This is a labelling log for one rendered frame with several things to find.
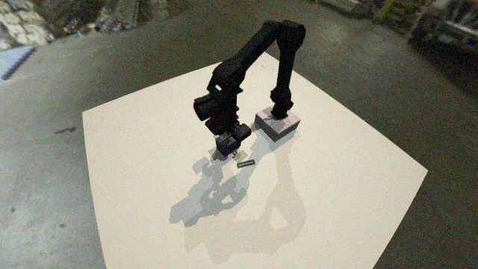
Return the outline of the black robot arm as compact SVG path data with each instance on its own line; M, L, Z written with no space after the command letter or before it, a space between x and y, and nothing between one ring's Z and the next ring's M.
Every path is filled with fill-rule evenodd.
M222 111L233 111L237 107L237 94L243 92L239 86L245 79L246 71L254 64L255 60L270 47L277 39L280 50L279 71L276 87L271 90L275 105L271 111L277 119L288 115L294 103L291 101L291 73L294 65L296 51L302 45L306 29L303 24L290 20L277 22L267 20L262 28L231 58L224 60L212 72L213 75L207 87L208 95L194 99L194 110L197 117L205 122L206 127L214 134L221 136L229 127L229 121ZM219 91L215 86L220 87Z

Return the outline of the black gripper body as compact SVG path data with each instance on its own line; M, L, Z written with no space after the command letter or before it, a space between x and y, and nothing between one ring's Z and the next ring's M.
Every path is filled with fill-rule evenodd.
M248 127L245 123L239 126L238 118L239 116L236 114L236 111L239 111L239 107L237 106L236 109L233 111L222 111L220 115L224 115L227 117L229 121L229 129L232 131L232 137L240 143L247 137L249 137L252 133L252 129Z

